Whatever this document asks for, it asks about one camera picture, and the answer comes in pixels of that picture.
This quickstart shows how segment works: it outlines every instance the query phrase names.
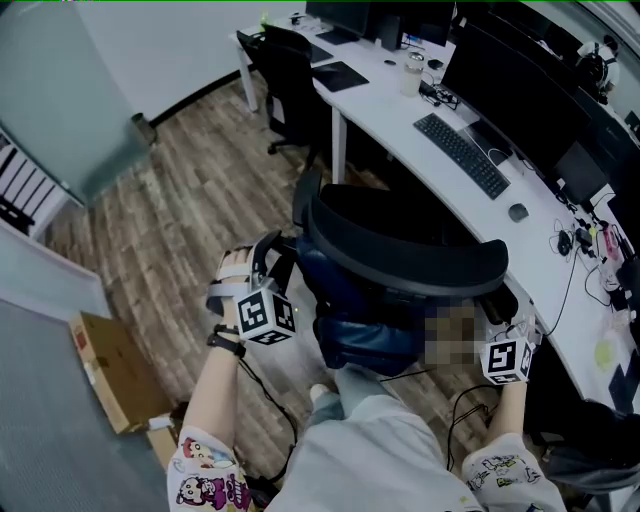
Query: black strap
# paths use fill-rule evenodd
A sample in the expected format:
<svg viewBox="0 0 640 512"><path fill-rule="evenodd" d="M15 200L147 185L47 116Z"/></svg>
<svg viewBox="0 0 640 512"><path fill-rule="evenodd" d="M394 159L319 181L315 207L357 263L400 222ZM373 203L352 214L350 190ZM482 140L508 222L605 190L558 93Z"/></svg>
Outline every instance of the black strap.
<svg viewBox="0 0 640 512"><path fill-rule="evenodd" d="M213 328L213 334L218 334L220 332L223 332L225 334L234 334L236 336L240 336L240 331L238 331L237 325L233 327L228 327L224 324L218 324Z"/></svg>
<svg viewBox="0 0 640 512"><path fill-rule="evenodd" d="M207 338L207 345L210 347L220 347L231 352L234 356L242 359L247 353L247 349L239 341L231 341L213 333Z"/></svg>

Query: office chair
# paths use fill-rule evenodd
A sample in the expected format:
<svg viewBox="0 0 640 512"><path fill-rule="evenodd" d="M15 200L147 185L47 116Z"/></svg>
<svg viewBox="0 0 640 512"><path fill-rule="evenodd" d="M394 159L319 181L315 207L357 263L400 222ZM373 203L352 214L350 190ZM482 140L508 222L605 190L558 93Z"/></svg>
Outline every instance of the office chair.
<svg viewBox="0 0 640 512"><path fill-rule="evenodd" d="M296 187L297 263L317 300L314 332L329 368L355 363L393 376L425 350L425 318L452 298L501 286L509 263L501 240L454 239L429 205L390 191L326 185L308 170Z"/></svg>
<svg viewBox="0 0 640 512"><path fill-rule="evenodd" d="M311 45L296 32L265 26L264 34L246 36L236 33L238 41L267 82L269 127L284 138L269 145L267 152L278 147L310 146L305 169L313 164L320 150L320 140L329 133L326 105L313 86ZM276 118L276 105L282 106L284 121Z"/></svg>
<svg viewBox="0 0 640 512"><path fill-rule="evenodd" d="M633 110L630 110L627 117L624 118L624 122L631 128L631 131L640 137L640 119Z"/></svg>

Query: white desk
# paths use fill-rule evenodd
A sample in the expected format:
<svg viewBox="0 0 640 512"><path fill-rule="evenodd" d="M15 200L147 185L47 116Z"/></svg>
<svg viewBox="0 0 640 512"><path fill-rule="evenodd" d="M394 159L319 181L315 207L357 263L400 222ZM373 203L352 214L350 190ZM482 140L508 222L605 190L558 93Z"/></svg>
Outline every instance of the white desk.
<svg viewBox="0 0 640 512"><path fill-rule="evenodd" d="M292 28L288 20L281 22L281 26ZM333 110L334 182L340 182L344 177L347 136L344 119L347 118L420 178L480 242L500 239L506 243L509 269L505 282L512 289L524 291L533 300L540 323L549 331L558 318L573 264L573 259L566 262L565 258L552 252L549 237L555 234L556 219L565 228L571 227L574 219L569 211L555 199L535 173L526 169L515 156L499 166L511 185L492 201L444 152L418 132L412 124L432 112L455 129L464 128L477 116L464 105L454 112L444 105L433 107L419 96L407 98L400 94L405 52L391 53L364 40L334 46L315 37L319 28L308 21L303 22L298 31L313 44L334 55L334 59L317 65L342 60L370 81L369 84L336 93L329 92L315 81L319 94ZM258 32L258 28L243 32L253 34ZM238 44L235 35L231 39ZM428 58L437 58L445 63L454 51L450 43L444 48L429 43L423 43L423 46ZM398 65L385 64L385 59L393 59ZM244 57L241 59L241 70L243 77L248 76ZM427 71L441 77L444 68L438 72L427 68ZM246 93L253 110L256 105L255 97L252 97L253 88L246 89ZM529 217L517 224L511 221L507 213L515 203L524 204L529 211ZM613 220L606 200L598 205L596 213L602 219ZM595 264L595 260L588 258L583 261L589 269ZM621 364L626 372L635 343L630 333L618 335L608 329L612 314L609 308L585 293L586 277L587 270L578 260L562 318L549 338L581 396L614 407L608 386L617 364ZM589 291L601 300L608 301L598 278L594 275L591 277ZM598 366L595 359L596 345L602 342L608 344L613 356L612 363L604 368ZM634 409L640 410L639 406L640 394L637 393Z"/></svg>

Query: cardboard box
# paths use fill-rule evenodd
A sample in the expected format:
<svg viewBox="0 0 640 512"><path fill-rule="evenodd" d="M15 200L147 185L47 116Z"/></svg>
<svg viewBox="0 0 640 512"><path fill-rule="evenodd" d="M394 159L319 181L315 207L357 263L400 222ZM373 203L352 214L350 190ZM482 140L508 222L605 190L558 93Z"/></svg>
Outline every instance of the cardboard box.
<svg viewBox="0 0 640 512"><path fill-rule="evenodd" d="M158 430L149 430L147 438L156 452L156 456L166 471L173 455L178 449L178 433L173 427L163 427Z"/></svg>
<svg viewBox="0 0 640 512"><path fill-rule="evenodd" d="M131 432L171 411L167 395L124 325L80 313L71 334L113 430Z"/></svg>

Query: cartoon print sleeve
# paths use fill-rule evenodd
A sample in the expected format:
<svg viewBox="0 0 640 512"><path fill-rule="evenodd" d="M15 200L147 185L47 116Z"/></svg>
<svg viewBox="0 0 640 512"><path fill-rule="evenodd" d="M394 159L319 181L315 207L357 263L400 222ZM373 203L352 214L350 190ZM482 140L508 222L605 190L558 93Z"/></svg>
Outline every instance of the cartoon print sleeve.
<svg viewBox="0 0 640 512"><path fill-rule="evenodd" d="M469 455L462 475L477 500L491 511L560 512L565 506L521 436L504 434Z"/></svg>
<svg viewBox="0 0 640 512"><path fill-rule="evenodd" d="M194 427L180 432L167 469L167 488L171 512L254 510L233 451Z"/></svg>

